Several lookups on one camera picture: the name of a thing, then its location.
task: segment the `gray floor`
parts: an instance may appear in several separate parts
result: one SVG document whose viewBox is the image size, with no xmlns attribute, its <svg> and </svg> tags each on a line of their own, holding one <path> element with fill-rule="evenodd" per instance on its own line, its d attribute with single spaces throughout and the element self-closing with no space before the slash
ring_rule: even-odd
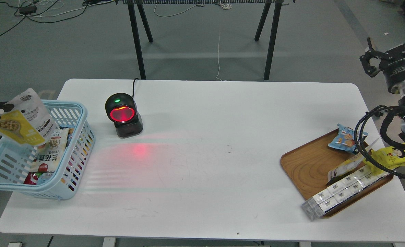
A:
<svg viewBox="0 0 405 247">
<path fill-rule="evenodd" d="M 6 1 L 17 4 L 16 0 Z M 83 1 L 63 2 L 63 8 L 47 14 L 79 8 Z M 292 3 L 286 0 L 289 5 L 282 8 L 270 80 L 354 83 L 368 108 L 380 104 L 397 105 L 399 97 L 387 92 L 382 75 L 371 79 L 364 74 L 359 62 L 359 56 L 367 46 L 367 36 L 372 37 L 378 50 L 382 51 L 405 42 L 405 17 L 399 12 L 399 0 L 396 2 L 299 0 Z M 188 7 L 159 5 L 157 12 L 167 15 Z M 154 43 L 149 44 L 139 23 L 147 78 L 217 80 L 219 43 L 219 78 L 262 81 L 270 35 L 270 23 L 267 22 L 260 41 L 254 41 L 262 8 L 262 4 L 235 4 L 224 11 L 219 6 L 207 5 L 164 19 L 154 15 L 154 6 L 145 6 L 154 36 Z M 0 4 L 0 34 L 20 20 L 13 12 L 13 8 Z M 139 72 L 129 16 L 127 7 L 121 3 L 90 7 L 80 17 L 54 24 L 25 19 L 0 37 L 0 101 L 10 100 L 28 87 L 39 92 L 42 98 L 55 99 L 70 78 L 135 77 L 139 77 Z M 391 136 L 397 133 L 398 128 L 391 131 Z M 9 192 L 0 192 L 0 216 L 9 196 Z M 30 217 L 36 220 L 39 216 Z M 14 241 L 23 242 L 24 247 L 41 247 L 46 246 L 49 239 L 50 236 L 43 235 L 0 233 L 0 247 Z M 98 237 L 55 236 L 51 246 L 101 246 L 102 241 Z M 118 239 L 116 246 L 258 244 L 260 242 Z M 298 246 L 291 242 L 265 242 L 265 245 Z M 392 244 L 312 243 L 312 246 L 389 247 Z"/>
</svg>

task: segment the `yellow cartoon package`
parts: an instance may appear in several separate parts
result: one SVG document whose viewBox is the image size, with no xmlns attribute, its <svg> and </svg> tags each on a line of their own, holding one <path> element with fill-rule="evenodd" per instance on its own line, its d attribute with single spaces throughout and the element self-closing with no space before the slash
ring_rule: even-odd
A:
<svg viewBox="0 0 405 247">
<path fill-rule="evenodd" d="M 397 167 L 405 166 L 405 150 L 395 147 L 386 147 L 373 151 L 371 157 L 384 167 L 394 170 Z M 364 159 L 364 163 L 369 166 L 373 175 L 378 175 L 383 171 L 377 168 L 374 164 Z"/>
<path fill-rule="evenodd" d="M 14 108 L 1 115 L 0 135 L 19 144 L 39 146 L 45 144 L 57 123 L 33 89 L 27 89 L 7 104 Z"/>
</svg>

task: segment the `red package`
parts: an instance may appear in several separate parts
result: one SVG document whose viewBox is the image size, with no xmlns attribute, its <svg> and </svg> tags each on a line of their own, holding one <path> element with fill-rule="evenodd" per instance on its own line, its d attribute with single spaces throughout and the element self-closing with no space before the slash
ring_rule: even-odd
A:
<svg viewBox="0 0 405 247">
<path fill-rule="evenodd" d="M 42 175 L 42 172 L 29 172 L 27 178 L 25 178 L 25 185 L 36 185 L 38 178 Z"/>
</svg>

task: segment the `table leg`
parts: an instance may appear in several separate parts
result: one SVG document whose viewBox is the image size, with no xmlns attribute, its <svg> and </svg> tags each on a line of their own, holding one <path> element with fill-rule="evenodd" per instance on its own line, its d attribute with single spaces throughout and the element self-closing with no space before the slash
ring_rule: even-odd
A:
<svg viewBox="0 0 405 247">
<path fill-rule="evenodd" d="M 311 247 L 312 244 L 311 244 L 311 242 L 302 241 L 302 242 L 298 242 L 298 246 L 299 247 Z"/>
<path fill-rule="evenodd" d="M 393 243 L 393 247 L 405 247 L 405 243 Z"/>
<path fill-rule="evenodd" d="M 116 238 L 113 237 L 105 237 L 103 239 L 102 247 L 114 247 L 116 245 Z"/>
<path fill-rule="evenodd" d="M 132 36 L 134 37 L 135 53 L 137 54 L 138 70 L 142 80 L 146 79 L 144 72 L 143 55 L 141 54 L 140 36 L 138 35 L 137 19 L 135 18 L 135 9 L 133 4 L 128 4 L 129 18 L 131 20 Z"/>
<path fill-rule="evenodd" d="M 273 62 L 274 46 L 276 44 L 281 8 L 282 3 L 276 3 L 274 8 L 273 26 L 271 27 L 270 45 L 268 47 L 268 55 L 266 56 L 265 74 L 263 76 L 264 80 L 269 80 L 270 78 L 271 63 Z"/>
<path fill-rule="evenodd" d="M 151 29 L 149 28 L 149 24 L 147 23 L 146 13 L 144 13 L 143 5 L 137 4 L 137 7 L 138 7 L 138 12 L 140 12 L 140 15 L 141 15 L 141 21 L 143 22 L 144 30 L 146 31 L 146 34 L 147 34 L 147 39 L 149 40 L 150 43 L 152 43 L 152 42 L 154 42 L 154 39 L 152 38 Z"/>
<path fill-rule="evenodd" d="M 268 15 L 268 11 L 270 10 L 271 3 L 265 3 L 263 7 L 262 16 L 260 17 L 259 26 L 257 27 L 256 35 L 254 36 L 254 40 L 258 41 L 260 38 L 260 34 L 262 33 L 263 25 L 265 24 L 266 16 Z"/>
</svg>

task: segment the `power adapter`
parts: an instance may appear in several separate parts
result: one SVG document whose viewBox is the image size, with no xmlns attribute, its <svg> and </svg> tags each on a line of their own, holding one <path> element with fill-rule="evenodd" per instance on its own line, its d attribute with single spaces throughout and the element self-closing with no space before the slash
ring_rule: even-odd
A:
<svg viewBox="0 0 405 247">
<path fill-rule="evenodd" d="M 33 14 L 38 8 L 35 5 L 19 8 L 19 13 L 22 15 Z"/>
</svg>

